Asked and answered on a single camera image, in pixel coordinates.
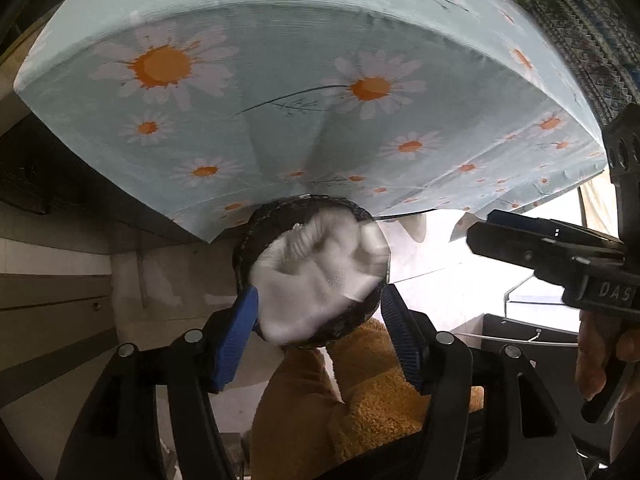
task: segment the dark round lid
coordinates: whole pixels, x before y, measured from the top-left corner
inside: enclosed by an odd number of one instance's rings
[[[249,273],[255,261],[276,238],[293,229],[296,224],[309,222],[321,209],[329,207],[346,208],[358,221],[372,220],[366,210],[353,202],[323,195],[286,198],[260,206],[249,218],[246,233],[234,248],[232,262],[238,292],[248,284]],[[385,283],[386,279],[382,280],[363,302],[351,303],[343,314],[326,322],[312,337],[290,346],[323,347],[351,333],[378,309],[380,293]],[[258,325],[256,332],[261,335]]]

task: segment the light blue tablecloth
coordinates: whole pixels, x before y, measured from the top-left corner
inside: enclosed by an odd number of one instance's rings
[[[374,216],[522,210],[606,163],[573,77],[510,0],[66,0],[15,89],[205,240],[307,193]]]

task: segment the fuzzy orange towel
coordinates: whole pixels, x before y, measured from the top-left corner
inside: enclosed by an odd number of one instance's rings
[[[255,480],[312,480],[422,429],[430,398],[404,380],[382,323],[371,319],[327,350],[342,400],[319,351],[288,350],[255,414]],[[482,388],[473,388],[470,411],[482,403]]]

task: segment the white cable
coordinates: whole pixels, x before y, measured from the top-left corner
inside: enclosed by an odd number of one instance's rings
[[[499,341],[501,343],[513,343],[513,344],[523,344],[523,345],[556,346],[556,347],[564,347],[564,348],[576,348],[578,346],[578,343],[554,343],[551,341],[526,341],[524,339],[505,339],[503,337],[492,337],[489,335],[478,335],[478,334],[465,334],[462,332],[455,333],[454,335],[464,336],[464,337],[474,337],[476,339],[485,339],[487,341]]]

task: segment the daisy flower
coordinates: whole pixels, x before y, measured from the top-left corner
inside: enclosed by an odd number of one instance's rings
[[[484,164],[476,161],[475,163],[466,162],[465,164],[460,164],[460,166],[455,166],[453,171],[457,173],[475,173],[478,170],[482,170],[484,168]]]
[[[159,112],[145,112],[142,117],[132,116],[129,124],[124,126],[120,136],[129,137],[127,142],[139,142],[143,146],[157,144],[172,133],[174,124],[166,115]]]
[[[279,174],[279,177],[281,180],[286,180],[288,182],[292,180],[302,180],[304,176],[305,176],[305,171],[300,169],[286,171],[285,173]]]
[[[391,191],[391,188],[380,186],[380,187],[370,187],[365,191],[365,193],[369,196],[379,196]]]
[[[341,171],[336,175],[341,179],[347,180],[347,184],[362,184],[367,181],[367,177],[357,171]]]
[[[526,51],[519,45],[513,43],[510,38],[507,38],[503,34],[498,34],[498,36],[501,37],[502,43],[509,51],[511,59],[516,62],[518,67],[517,72],[532,85],[544,91],[544,82]]]
[[[180,168],[175,168],[175,174],[171,178],[181,180],[185,187],[195,187],[201,182],[231,178],[241,170],[241,164],[235,160],[225,160],[221,156],[212,160],[196,158],[193,162],[186,161]]]
[[[134,29],[138,46],[130,48],[113,41],[97,45],[94,52],[109,59],[91,74],[93,79],[120,81],[118,94],[128,97],[138,90],[147,104],[163,104],[173,97],[180,110],[191,108],[189,86],[220,97],[231,72],[216,61],[234,56],[224,28],[209,27],[187,41],[176,36],[175,22],[142,25]]]
[[[409,132],[405,136],[396,137],[386,146],[380,148],[378,156],[393,160],[415,160],[416,154],[425,155],[440,145],[438,132],[431,132],[420,136],[416,132]]]
[[[372,119],[376,115],[376,103],[383,112],[392,114],[401,105],[409,105],[412,99],[405,93],[424,92],[426,83],[420,80],[400,81],[421,67],[418,60],[404,61],[403,56],[386,59],[384,50],[375,54],[361,52],[358,68],[345,59],[334,61],[335,68],[342,75],[337,79],[323,79],[327,88],[324,95],[330,97],[329,104],[335,105],[338,113],[347,113],[360,107],[360,118]]]

